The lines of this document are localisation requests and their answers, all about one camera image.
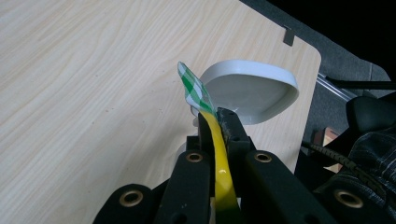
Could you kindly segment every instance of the white plastic lid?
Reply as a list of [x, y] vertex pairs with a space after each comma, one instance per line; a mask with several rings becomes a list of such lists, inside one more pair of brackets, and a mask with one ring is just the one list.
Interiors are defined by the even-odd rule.
[[[288, 108], [299, 94], [291, 72], [253, 61], [215, 63], [200, 79], [214, 107], [232, 110], [243, 124], [257, 124], [274, 117]], [[193, 107], [191, 112], [198, 115]]]

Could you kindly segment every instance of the gray fabric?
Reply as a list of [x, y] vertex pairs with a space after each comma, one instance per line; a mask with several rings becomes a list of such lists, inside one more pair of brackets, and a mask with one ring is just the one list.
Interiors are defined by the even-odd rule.
[[[271, 21], [281, 26], [288, 26], [294, 30], [298, 37], [315, 47], [321, 55], [319, 68], [321, 74], [343, 80], [390, 80], [381, 67], [356, 57], [326, 36], [295, 20], [269, 2], [265, 0], [242, 0], [241, 2], [252, 7]], [[363, 95], [363, 91], [353, 92], [357, 95]], [[388, 94], [389, 91], [370, 91], [370, 93], [375, 97], [381, 97]], [[326, 127], [332, 127], [337, 132], [342, 133], [347, 128], [345, 106], [346, 102], [317, 84], [305, 126], [304, 140], [311, 141], [314, 132]]]

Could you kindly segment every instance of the black mechanical part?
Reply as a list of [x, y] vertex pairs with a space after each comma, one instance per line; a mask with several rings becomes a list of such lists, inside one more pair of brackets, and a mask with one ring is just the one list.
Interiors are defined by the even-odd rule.
[[210, 160], [202, 150], [180, 154], [154, 223], [207, 223], [210, 218]]
[[255, 197], [261, 208], [259, 214], [249, 213], [250, 219], [260, 218], [262, 223], [337, 223], [273, 153], [251, 151], [245, 163], [247, 181], [254, 191], [247, 192], [247, 198], [254, 201]]

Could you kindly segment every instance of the wooden table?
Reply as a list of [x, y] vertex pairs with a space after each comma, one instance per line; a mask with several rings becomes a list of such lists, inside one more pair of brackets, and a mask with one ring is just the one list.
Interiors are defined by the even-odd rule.
[[0, 223], [92, 223], [129, 184], [156, 187], [197, 132], [177, 62], [290, 70], [298, 100], [247, 126], [294, 169], [320, 56], [236, 0], [0, 3]]

